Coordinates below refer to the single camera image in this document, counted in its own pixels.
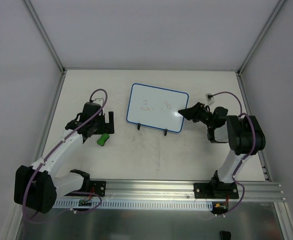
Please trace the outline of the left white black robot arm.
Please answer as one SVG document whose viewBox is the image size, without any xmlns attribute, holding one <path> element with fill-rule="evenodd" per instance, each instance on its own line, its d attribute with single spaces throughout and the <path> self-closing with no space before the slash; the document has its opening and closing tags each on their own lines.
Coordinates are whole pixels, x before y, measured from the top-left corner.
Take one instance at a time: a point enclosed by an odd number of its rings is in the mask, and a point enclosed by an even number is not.
<svg viewBox="0 0 293 240">
<path fill-rule="evenodd" d="M 89 206 L 93 197 L 105 196 L 106 182 L 93 181 L 90 174 L 72 169 L 63 177 L 57 173 L 70 155 L 79 149 L 91 136 L 99 135 L 98 145 L 103 146 L 114 134 L 114 113 L 103 112 L 103 104 L 94 100 L 86 102 L 82 112 L 69 121 L 56 145 L 30 166 L 21 165 L 15 173 L 13 200 L 24 209 L 48 213 L 63 196 L 86 196 L 82 206 Z"/>
</svg>

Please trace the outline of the green black whiteboard eraser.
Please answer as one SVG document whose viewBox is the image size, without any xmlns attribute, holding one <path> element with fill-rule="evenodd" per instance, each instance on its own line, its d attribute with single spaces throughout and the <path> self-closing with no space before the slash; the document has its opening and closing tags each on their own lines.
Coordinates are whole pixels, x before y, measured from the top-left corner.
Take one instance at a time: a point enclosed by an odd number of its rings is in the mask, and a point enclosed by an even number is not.
<svg viewBox="0 0 293 240">
<path fill-rule="evenodd" d="M 110 138 L 110 135 L 108 134 L 108 133 L 103 133 L 101 136 L 100 136 L 100 138 L 96 141 L 96 143 L 99 145 L 99 146 L 101 146 L 101 147 L 103 147 L 105 144 L 106 144 L 106 142 L 107 142 L 107 140 Z"/>
</svg>

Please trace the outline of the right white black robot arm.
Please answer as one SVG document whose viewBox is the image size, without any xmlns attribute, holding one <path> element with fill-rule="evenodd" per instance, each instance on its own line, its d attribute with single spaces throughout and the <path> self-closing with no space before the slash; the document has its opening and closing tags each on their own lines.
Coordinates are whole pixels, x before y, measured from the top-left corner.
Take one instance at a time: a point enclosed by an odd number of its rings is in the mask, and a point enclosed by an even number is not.
<svg viewBox="0 0 293 240">
<path fill-rule="evenodd" d="M 213 112 L 198 102 L 178 111 L 186 120 L 207 126 L 207 139 L 212 144 L 228 144 L 229 153 L 222 166 L 208 183 L 194 183 L 196 199 L 238 199 L 236 177 L 245 162 L 262 151 L 266 137 L 254 115 L 229 115 L 228 109 L 218 106 Z"/>
</svg>

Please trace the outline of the blue framed whiteboard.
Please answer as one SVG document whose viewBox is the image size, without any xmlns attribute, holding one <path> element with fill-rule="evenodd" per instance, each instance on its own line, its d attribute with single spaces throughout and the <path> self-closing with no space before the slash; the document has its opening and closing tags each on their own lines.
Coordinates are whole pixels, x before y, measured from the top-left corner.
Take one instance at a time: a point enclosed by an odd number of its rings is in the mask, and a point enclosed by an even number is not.
<svg viewBox="0 0 293 240">
<path fill-rule="evenodd" d="M 187 108 L 189 94 L 142 83 L 131 86 L 126 120 L 131 124 L 180 133 L 184 117 L 179 110 Z"/>
</svg>

